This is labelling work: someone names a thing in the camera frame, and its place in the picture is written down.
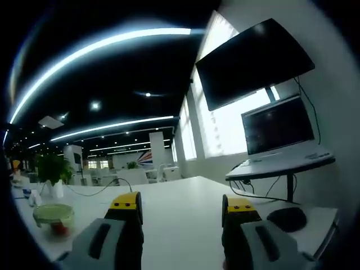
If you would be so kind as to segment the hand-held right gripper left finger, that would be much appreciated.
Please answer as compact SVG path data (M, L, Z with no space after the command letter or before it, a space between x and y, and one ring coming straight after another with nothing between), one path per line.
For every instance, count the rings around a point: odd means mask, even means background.
M138 191L115 198L103 218L73 239L64 269L141 269L144 234Z

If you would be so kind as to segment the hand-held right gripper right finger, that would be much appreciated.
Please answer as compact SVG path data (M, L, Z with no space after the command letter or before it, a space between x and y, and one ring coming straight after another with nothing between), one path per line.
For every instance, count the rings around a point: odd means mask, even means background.
M222 199L225 269L309 269L309 258L288 233L262 220L247 199Z

